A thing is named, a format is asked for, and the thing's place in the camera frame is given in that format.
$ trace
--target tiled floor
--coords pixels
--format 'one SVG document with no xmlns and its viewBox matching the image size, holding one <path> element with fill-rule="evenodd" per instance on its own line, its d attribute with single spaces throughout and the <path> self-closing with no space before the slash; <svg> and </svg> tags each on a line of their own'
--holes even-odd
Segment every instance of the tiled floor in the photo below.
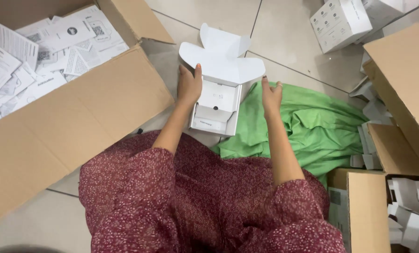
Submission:
<svg viewBox="0 0 419 253">
<path fill-rule="evenodd" d="M 271 81 L 314 89 L 350 104 L 350 91 L 363 77 L 359 72 L 361 46 L 323 55 L 309 23 L 309 17 L 323 0 L 147 0 L 177 45 L 144 41 L 142 47 L 173 96 L 177 95 L 178 49 L 181 42 L 198 43 L 201 24 L 251 35 L 246 57 L 264 60 Z M 244 96 L 254 81 L 244 84 Z M 161 129 L 173 107 L 141 126 Z M 218 137 L 190 133 L 205 145 Z M 23 204 L 0 221 L 0 247 L 11 244 L 37 244 L 67 253 L 90 252 L 90 235 L 84 209 L 78 201 L 79 169 Z"/>
</svg>

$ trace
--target hand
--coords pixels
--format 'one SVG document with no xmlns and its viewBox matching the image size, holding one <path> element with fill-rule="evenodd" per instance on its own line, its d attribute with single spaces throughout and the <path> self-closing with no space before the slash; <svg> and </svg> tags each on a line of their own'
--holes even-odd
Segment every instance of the hand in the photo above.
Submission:
<svg viewBox="0 0 419 253">
<path fill-rule="evenodd" d="M 200 63 L 197 64 L 194 72 L 195 77 L 183 65 L 180 65 L 179 69 L 177 105 L 191 108 L 199 100 L 202 93 L 202 67 Z"/>
<path fill-rule="evenodd" d="M 281 118 L 280 106 L 281 98 L 283 97 L 283 84 L 277 82 L 276 87 L 269 86 L 267 76 L 263 76 L 261 85 L 263 86 L 264 118 L 269 119 L 275 116 Z"/>
</svg>

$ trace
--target maroon floral dress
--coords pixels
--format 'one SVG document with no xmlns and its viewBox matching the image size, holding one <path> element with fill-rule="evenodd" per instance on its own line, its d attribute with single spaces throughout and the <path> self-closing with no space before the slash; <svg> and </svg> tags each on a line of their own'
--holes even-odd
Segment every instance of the maroon floral dress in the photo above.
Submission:
<svg viewBox="0 0 419 253">
<path fill-rule="evenodd" d="M 183 134 L 175 157 L 159 131 L 117 142 L 81 168 L 92 252 L 345 252 L 325 221 L 322 184 L 272 185 L 268 158 L 222 160 Z"/>
</svg>

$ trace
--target green cloth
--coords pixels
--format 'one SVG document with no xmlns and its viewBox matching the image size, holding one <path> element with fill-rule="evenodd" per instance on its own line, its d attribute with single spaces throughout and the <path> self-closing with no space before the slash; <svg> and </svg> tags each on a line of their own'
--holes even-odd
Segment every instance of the green cloth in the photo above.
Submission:
<svg viewBox="0 0 419 253">
<path fill-rule="evenodd" d="M 367 118 L 344 101 L 312 89 L 283 84 L 280 114 L 298 163 L 325 187 L 327 172 L 336 167 L 350 167 L 350 156 L 362 153 L 357 126 Z M 257 82 L 240 105 L 236 135 L 212 150 L 222 158 L 270 157 L 263 115 L 262 87 Z"/>
</svg>

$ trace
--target logo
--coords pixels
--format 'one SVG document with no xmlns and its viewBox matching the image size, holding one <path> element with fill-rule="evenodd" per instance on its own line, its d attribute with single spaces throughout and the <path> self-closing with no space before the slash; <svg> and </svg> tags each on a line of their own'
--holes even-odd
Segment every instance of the logo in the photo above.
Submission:
<svg viewBox="0 0 419 253">
<path fill-rule="evenodd" d="M 77 32 L 78 30 L 75 27 L 69 27 L 69 29 L 67 29 L 67 33 L 70 35 L 75 35 Z"/>
</svg>

